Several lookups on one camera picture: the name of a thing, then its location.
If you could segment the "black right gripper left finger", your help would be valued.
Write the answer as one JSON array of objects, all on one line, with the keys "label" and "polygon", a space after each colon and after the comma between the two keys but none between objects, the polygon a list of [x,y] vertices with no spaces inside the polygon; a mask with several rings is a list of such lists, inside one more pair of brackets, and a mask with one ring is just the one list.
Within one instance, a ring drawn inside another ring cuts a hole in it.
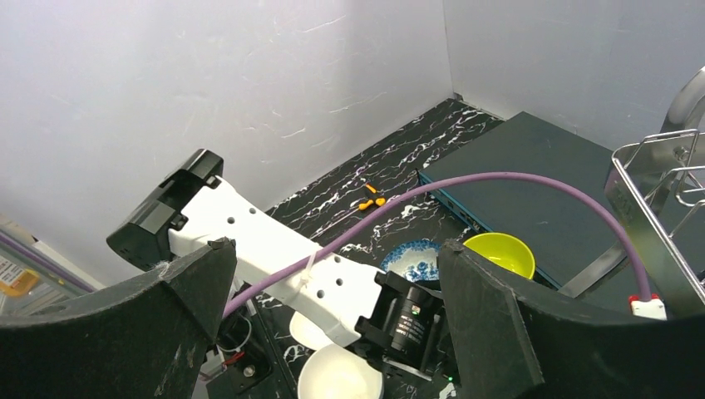
[{"label": "black right gripper left finger", "polygon": [[221,238],[28,316],[1,319],[4,398],[189,398],[237,264]]}]

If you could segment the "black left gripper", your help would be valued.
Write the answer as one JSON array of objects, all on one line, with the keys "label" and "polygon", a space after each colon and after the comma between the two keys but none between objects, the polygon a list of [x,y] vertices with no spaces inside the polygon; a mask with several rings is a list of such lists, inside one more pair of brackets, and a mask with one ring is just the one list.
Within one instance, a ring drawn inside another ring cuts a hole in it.
[{"label": "black left gripper", "polygon": [[384,374],[405,372],[430,381],[445,321],[441,293],[396,273],[378,272],[374,283],[381,292],[372,315],[359,317],[355,324],[360,334],[355,354]]}]

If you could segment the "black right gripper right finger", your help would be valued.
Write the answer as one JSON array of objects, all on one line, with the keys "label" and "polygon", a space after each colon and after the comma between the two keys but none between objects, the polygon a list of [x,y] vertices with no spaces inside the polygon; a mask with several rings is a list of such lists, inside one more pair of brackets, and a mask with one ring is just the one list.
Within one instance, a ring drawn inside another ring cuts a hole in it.
[{"label": "black right gripper right finger", "polygon": [[596,307],[456,241],[437,260],[461,398],[701,398],[704,318]]}]

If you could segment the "blue white patterned bowl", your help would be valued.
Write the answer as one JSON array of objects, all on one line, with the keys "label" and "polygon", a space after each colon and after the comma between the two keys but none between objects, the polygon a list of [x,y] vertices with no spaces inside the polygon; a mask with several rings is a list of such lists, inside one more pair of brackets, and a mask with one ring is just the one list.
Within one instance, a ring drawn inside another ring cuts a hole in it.
[{"label": "blue white patterned bowl", "polygon": [[437,256],[440,248],[438,243],[428,239],[409,241],[389,252],[380,268],[411,282],[438,280]]}]

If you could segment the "white round bowl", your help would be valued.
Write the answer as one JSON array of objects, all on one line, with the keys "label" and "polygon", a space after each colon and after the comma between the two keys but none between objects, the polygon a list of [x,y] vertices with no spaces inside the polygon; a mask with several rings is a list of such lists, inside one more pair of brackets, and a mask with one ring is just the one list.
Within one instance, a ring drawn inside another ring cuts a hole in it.
[{"label": "white round bowl", "polygon": [[301,399],[378,399],[383,396],[382,374],[366,361],[337,345],[316,351],[298,379]]}]

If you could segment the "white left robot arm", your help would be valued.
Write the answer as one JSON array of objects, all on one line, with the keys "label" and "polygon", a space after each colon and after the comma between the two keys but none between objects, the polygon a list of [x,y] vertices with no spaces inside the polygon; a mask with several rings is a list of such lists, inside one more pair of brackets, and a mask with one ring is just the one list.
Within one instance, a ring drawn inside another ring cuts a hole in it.
[{"label": "white left robot arm", "polygon": [[228,311],[266,293],[381,372],[431,380],[443,301],[395,273],[359,264],[256,209],[222,176],[223,159],[196,150],[107,238],[140,269],[183,258],[209,241],[234,241],[234,276],[249,285]]}]

